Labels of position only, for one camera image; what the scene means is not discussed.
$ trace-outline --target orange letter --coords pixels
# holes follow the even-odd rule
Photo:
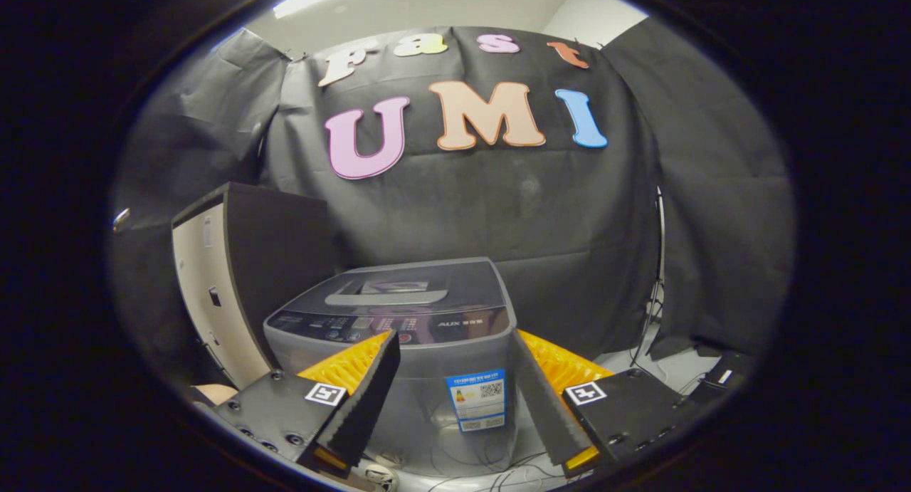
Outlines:
[[[547,47],[555,48],[557,54],[559,54],[560,58],[563,58],[563,61],[566,61],[566,63],[576,65],[576,67],[579,67],[580,69],[589,67],[588,63],[585,63],[585,61],[579,60],[579,58],[576,57],[579,55],[579,51],[576,51],[575,48],[570,48],[569,45],[562,41],[549,41],[547,42]]]
[[[538,131],[528,107],[528,87],[525,84],[498,83],[489,103],[461,80],[432,83],[429,89],[440,96],[443,105],[443,136],[436,142],[443,150],[464,150],[478,142],[475,136],[468,134],[465,120],[471,122],[488,145],[497,142],[504,119],[507,121],[507,132],[503,141],[513,146],[544,144],[544,135]]]

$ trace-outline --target washing machine lid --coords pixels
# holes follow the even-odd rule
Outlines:
[[[286,310],[326,315],[452,313],[504,306],[490,261],[352,269],[307,291]]]

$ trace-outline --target white wall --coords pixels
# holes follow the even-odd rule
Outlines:
[[[646,17],[624,0],[566,0],[541,32],[599,48]]]

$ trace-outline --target washing machine control panel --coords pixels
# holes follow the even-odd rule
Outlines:
[[[433,344],[478,339],[503,333],[510,326],[505,307],[457,313],[367,313],[326,315],[281,310],[267,324],[283,332],[319,340],[356,343],[378,333],[398,330],[400,344]]]

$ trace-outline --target white panel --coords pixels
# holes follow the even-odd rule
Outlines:
[[[541,32],[599,48],[647,17],[624,0],[566,0]]]
[[[174,229],[174,261],[186,310],[199,337],[234,385],[243,389],[270,368],[234,295],[224,234],[224,204],[218,204]],[[221,307],[209,296],[213,287]]]

